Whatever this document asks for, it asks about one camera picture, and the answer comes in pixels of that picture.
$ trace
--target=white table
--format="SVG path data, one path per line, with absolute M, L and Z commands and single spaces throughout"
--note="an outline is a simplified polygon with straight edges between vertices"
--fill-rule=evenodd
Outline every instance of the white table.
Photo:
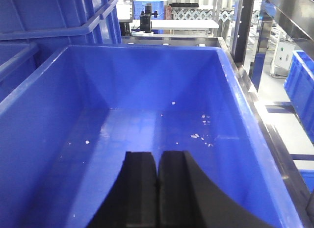
M 219 28 L 219 25 L 213 20 L 197 20 L 197 21 L 186 21 L 186 20 L 151 20 L 152 29 L 169 29 L 175 30 L 204 30 L 208 34 L 210 28 Z M 130 23 L 131 29 L 136 29 L 140 25 L 139 20 L 133 20 Z

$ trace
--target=blue plastic crate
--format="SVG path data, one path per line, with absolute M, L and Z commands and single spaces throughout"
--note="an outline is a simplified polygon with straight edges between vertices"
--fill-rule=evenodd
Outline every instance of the blue plastic crate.
M 0 0 L 0 41 L 38 44 L 37 65 L 68 44 L 121 43 L 117 0 Z
M 0 43 L 0 102 L 35 69 L 36 44 Z
M 314 170 L 299 170 L 310 192 L 314 189 Z
M 141 12 L 145 10 L 145 5 L 150 3 L 152 5 L 152 11 L 158 12 L 158 17 L 155 18 L 152 16 L 152 20 L 163 20 L 163 1 L 143 1 L 135 0 L 134 1 L 134 19 L 138 20 Z
M 303 51 L 294 51 L 285 90 L 301 123 L 314 142 L 314 62 Z
M 86 227 L 126 151 L 158 165 L 167 150 L 274 227 L 302 227 L 219 48 L 69 46 L 0 103 L 0 129 L 0 227 Z

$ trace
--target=bin floor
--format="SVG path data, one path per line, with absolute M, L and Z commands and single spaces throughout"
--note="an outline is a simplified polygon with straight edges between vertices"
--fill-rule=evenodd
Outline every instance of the bin floor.
M 125 152 L 189 151 L 206 172 L 214 150 L 208 113 L 84 110 L 40 183 L 22 226 L 84 227 L 110 191 Z

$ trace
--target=electrical control box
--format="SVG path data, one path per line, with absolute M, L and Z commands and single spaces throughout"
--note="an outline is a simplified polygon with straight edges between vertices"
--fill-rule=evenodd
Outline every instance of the electrical control box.
M 133 21 L 133 0 L 118 0 L 116 7 L 119 22 L 131 23 Z
M 274 57 L 274 66 L 281 67 L 285 70 L 290 69 L 292 62 L 292 52 L 296 49 L 296 44 L 293 42 L 283 41 L 279 42 L 277 46 L 276 55 Z

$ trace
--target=gray floor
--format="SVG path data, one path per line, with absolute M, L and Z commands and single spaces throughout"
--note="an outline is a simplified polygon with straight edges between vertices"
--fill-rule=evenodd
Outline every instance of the gray floor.
M 270 75 L 270 64 L 274 54 L 274 48 L 269 48 L 266 54 L 264 69 L 262 73 L 259 98 L 262 102 L 289 101 L 289 97 L 284 90 L 285 79 L 273 78 Z M 245 60 L 245 70 L 249 70 L 252 57 L 252 50 L 248 46 Z M 308 139 L 305 131 L 298 122 L 294 114 L 269 114 L 273 125 L 279 132 L 285 146 L 292 154 L 314 154 L 314 147 Z M 294 161 L 298 169 L 314 170 L 314 161 Z

